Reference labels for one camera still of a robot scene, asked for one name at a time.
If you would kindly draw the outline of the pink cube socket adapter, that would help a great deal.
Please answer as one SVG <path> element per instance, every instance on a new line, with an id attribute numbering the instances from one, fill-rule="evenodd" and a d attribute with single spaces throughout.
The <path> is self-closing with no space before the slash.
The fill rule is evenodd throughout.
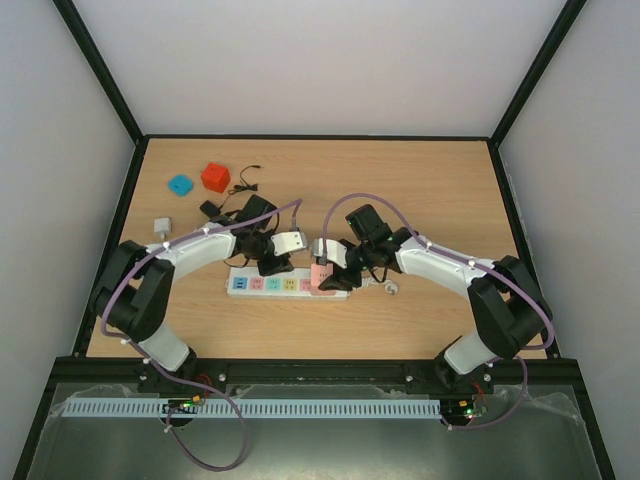
<path id="1" fill-rule="evenodd" d="M 310 267 L 310 287 L 309 291 L 312 296 L 333 296 L 332 290 L 321 290 L 320 285 L 333 274 L 333 265 L 328 263 L 321 265 L 314 263 Z"/>

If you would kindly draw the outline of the black power adapter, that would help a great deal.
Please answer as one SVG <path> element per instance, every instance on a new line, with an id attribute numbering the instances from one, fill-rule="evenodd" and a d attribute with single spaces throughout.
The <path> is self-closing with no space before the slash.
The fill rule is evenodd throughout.
<path id="1" fill-rule="evenodd" d="M 204 201 L 199 206 L 199 210 L 209 219 L 216 218 L 221 214 L 220 208 L 209 200 Z"/>

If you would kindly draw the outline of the red cube socket adapter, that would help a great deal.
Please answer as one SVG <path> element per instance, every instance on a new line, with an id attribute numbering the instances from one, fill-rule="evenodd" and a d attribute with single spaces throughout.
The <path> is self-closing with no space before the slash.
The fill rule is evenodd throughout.
<path id="1" fill-rule="evenodd" d="M 213 162 L 205 166 L 200 178 L 205 189 L 216 193 L 223 193 L 231 181 L 228 168 Z"/>

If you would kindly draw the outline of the white usb charger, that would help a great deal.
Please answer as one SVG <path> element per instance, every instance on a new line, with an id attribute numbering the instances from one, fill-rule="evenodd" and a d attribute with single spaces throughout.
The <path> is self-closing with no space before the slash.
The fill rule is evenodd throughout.
<path id="1" fill-rule="evenodd" d="M 153 221 L 153 231 L 156 236 L 166 239 L 172 231 L 171 219 L 169 217 L 156 218 Z"/>

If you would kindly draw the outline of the blue plug adapter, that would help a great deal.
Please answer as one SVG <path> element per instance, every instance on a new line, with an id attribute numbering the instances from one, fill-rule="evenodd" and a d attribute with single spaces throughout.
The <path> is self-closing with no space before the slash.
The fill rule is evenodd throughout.
<path id="1" fill-rule="evenodd" d="M 191 178 L 184 174 L 178 174 L 167 182 L 167 186 L 171 192 L 179 197 L 188 195 L 194 188 L 194 182 Z"/>

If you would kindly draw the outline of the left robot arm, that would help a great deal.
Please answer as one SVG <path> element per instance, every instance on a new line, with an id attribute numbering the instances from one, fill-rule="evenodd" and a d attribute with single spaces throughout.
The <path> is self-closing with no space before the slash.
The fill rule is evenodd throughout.
<path id="1" fill-rule="evenodd" d="M 240 211 L 218 214 L 174 240 L 121 243 L 90 297 L 101 333 L 131 345 L 166 371 L 179 371 L 194 353 L 166 320 L 174 283 L 237 255 L 256 262 L 262 276 L 291 271 L 291 255 L 308 246 L 297 225 L 301 203 L 277 208 L 254 195 Z"/>

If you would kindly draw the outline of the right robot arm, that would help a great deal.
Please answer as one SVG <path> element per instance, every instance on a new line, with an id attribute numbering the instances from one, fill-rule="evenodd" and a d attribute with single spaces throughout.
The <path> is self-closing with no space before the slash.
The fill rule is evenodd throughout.
<path id="1" fill-rule="evenodd" d="M 316 263 L 330 270 L 319 290 L 351 292 L 362 287 L 365 272 L 382 270 L 429 280 L 468 300 L 473 331 L 455 339 L 434 360 L 443 389 L 458 391 L 482 365 L 536 349 L 533 340 L 541 334 L 547 336 L 542 350 L 554 340 L 551 309 L 520 259 L 465 255 L 432 242 L 408 224 L 393 230 L 370 204 L 345 220 L 355 242 L 321 236 L 312 243 Z"/>

